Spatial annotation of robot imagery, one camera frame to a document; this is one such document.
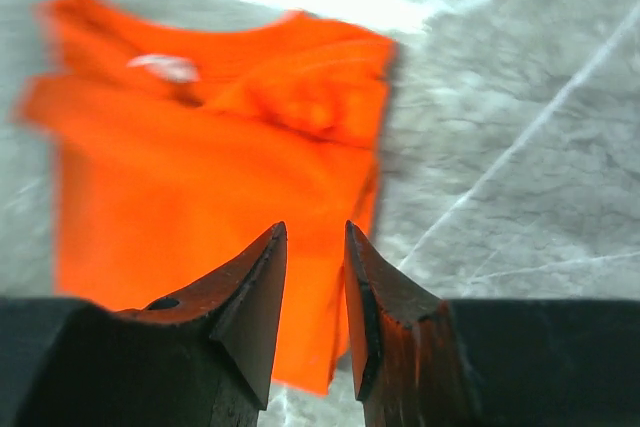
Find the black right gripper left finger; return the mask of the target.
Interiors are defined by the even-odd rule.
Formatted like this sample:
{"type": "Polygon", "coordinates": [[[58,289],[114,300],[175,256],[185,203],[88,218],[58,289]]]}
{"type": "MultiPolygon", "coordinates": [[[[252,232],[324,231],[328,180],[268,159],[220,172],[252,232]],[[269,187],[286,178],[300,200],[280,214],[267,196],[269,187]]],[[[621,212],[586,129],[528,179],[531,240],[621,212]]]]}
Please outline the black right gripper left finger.
{"type": "Polygon", "coordinates": [[[144,309],[1,301],[5,426],[253,426],[266,409],[287,258],[277,223],[144,309]]]}

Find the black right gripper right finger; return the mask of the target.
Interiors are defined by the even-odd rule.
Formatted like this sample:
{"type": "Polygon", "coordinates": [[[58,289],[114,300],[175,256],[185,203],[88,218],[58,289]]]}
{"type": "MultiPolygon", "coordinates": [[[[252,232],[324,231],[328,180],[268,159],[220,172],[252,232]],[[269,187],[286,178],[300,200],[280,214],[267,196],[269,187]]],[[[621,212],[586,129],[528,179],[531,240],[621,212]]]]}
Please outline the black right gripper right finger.
{"type": "Polygon", "coordinates": [[[635,426],[632,300],[441,299],[345,227],[354,390],[369,426],[635,426]]]}

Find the orange t shirt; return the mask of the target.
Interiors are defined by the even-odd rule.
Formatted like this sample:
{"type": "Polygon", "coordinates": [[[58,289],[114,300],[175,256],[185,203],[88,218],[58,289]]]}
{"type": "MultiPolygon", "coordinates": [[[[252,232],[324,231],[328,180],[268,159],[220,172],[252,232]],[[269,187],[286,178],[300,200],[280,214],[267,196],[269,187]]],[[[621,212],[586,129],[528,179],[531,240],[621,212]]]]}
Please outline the orange t shirt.
{"type": "Polygon", "coordinates": [[[344,226],[374,218],[393,41],[303,11],[219,33],[105,0],[41,15],[57,67],[15,114],[54,144],[55,291],[141,308],[284,222],[272,377],[326,394],[349,342],[344,226]]]}

